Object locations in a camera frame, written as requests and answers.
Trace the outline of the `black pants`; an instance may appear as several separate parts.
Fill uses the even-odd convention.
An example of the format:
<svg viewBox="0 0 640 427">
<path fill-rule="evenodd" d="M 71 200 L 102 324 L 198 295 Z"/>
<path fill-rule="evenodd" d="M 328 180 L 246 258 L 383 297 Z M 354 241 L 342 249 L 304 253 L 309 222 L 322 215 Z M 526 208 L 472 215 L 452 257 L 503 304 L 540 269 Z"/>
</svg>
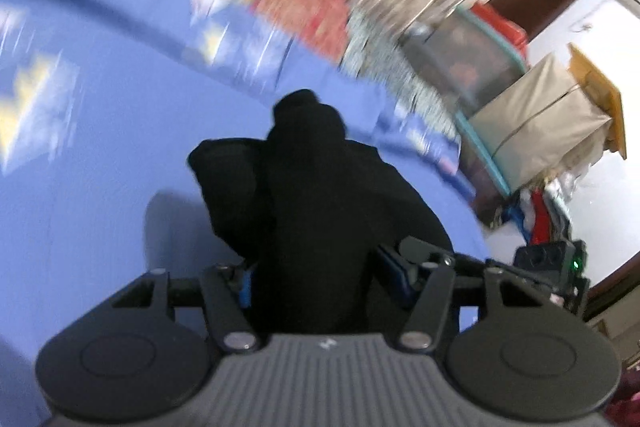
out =
<svg viewBox="0 0 640 427">
<path fill-rule="evenodd" d="M 375 280 L 378 247 L 450 238 L 374 147 L 349 140 L 337 111 L 299 90 L 274 106 L 266 139 L 206 140 L 188 163 L 214 233 L 252 271 L 259 334 L 395 334 L 411 309 Z"/>
</svg>

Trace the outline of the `beige fabric storage bag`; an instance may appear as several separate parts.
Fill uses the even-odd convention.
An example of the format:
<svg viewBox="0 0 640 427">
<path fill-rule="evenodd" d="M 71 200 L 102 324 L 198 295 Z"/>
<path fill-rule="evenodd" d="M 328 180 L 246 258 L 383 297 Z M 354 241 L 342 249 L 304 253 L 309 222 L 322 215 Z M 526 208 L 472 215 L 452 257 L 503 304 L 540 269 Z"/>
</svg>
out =
<svg viewBox="0 0 640 427">
<path fill-rule="evenodd" d="M 549 54 L 470 123 L 508 187 L 517 190 L 586 160 L 598 160 L 611 117 Z"/>
</svg>

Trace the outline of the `teal rimmed storage box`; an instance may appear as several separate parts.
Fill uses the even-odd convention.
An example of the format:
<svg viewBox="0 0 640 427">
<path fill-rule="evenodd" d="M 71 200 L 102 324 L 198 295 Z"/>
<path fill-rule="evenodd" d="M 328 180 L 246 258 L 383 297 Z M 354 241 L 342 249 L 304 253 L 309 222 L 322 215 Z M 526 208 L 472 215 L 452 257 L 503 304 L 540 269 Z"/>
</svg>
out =
<svg viewBox="0 0 640 427">
<path fill-rule="evenodd" d="M 527 35 L 491 6 L 457 8 L 427 32 L 409 31 L 401 49 L 414 71 L 442 96 L 461 134 L 460 170 L 473 185 L 476 217 L 491 225 L 512 190 L 471 117 L 528 69 Z"/>
</svg>

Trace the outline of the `blue patterned bed sheet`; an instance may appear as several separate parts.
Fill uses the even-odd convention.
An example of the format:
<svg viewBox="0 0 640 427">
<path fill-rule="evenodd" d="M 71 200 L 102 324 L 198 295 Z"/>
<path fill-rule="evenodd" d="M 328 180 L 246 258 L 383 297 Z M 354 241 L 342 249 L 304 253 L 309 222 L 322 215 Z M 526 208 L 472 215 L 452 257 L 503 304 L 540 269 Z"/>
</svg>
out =
<svg viewBox="0 0 640 427">
<path fill-rule="evenodd" d="M 378 148 L 456 251 L 487 256 L 464 197 L 414 148 L 408 105 L 241 5 L 198 17 L 192 0 L 1 0 L 3 425 L 47 420 L 35 358 L 65 326 L 146 270 L 231 259 L 186 158 L 206 139 L 262 139 L 298 89 Z"/>
</svg>

